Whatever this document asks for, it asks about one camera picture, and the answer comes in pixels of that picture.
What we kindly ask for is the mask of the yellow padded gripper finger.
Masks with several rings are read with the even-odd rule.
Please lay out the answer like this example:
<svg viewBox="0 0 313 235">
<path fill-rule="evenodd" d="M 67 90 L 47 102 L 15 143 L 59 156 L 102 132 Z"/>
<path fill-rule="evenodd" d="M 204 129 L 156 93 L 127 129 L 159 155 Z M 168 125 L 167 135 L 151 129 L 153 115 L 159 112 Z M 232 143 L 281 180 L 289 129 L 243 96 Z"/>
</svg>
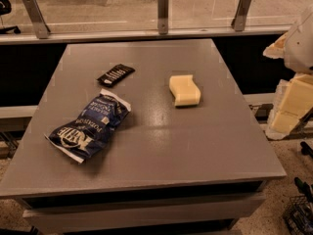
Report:
<svg viewBox="0 0 313 235">
<path fill-rule="evenodd" d="M 277 85 L 265 134 L 272 140 L 288 136 L 313 109 L 313 75 L 297 73 Z"/>
<path fill-rule="evenodd" d="M 274 43 L 263 51 L 263 55 L 270 59 L 283 59 L 285 56 L 285 42 L 287 35 L 284 33 Z"/>
</svg>

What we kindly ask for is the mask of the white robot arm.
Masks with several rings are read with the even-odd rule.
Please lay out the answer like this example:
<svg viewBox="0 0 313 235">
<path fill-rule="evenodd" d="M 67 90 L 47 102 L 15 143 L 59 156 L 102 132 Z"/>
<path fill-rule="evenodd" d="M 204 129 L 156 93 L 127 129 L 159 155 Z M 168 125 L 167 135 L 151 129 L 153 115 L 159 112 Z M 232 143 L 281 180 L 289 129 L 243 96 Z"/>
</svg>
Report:
<svg viewBox="0 0 313 235">
<path fill-rule="evenodd" d="M 281 140 L 300 126 L 313 109 L 313 5 L 308 6 L 288 32 L 263 51 L 271 59 L 282 59 L 295 72 L 290 81 L 281 79 L 265 134 Z"/>
</svg>

